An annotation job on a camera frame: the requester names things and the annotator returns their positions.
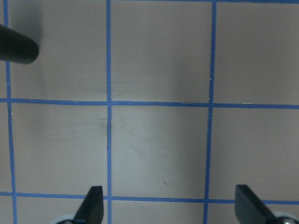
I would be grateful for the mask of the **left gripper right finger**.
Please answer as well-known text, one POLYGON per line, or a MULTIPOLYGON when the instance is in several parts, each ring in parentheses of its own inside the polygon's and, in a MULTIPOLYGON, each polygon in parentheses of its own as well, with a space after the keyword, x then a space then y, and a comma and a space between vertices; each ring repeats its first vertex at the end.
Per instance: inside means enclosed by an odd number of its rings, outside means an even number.
POLYGON ((247 185, 235 187, 235 216, 240 224, 269 224, 275 215, 247 185))

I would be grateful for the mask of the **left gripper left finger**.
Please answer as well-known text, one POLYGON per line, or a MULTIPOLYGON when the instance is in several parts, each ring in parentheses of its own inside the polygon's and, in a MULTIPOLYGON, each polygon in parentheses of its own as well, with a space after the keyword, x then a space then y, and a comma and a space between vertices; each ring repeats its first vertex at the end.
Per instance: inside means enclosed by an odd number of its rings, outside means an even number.
POLYGON ((92 186, 74 216, 75 224, 101 224, 104 216, 103 190, 92 186))

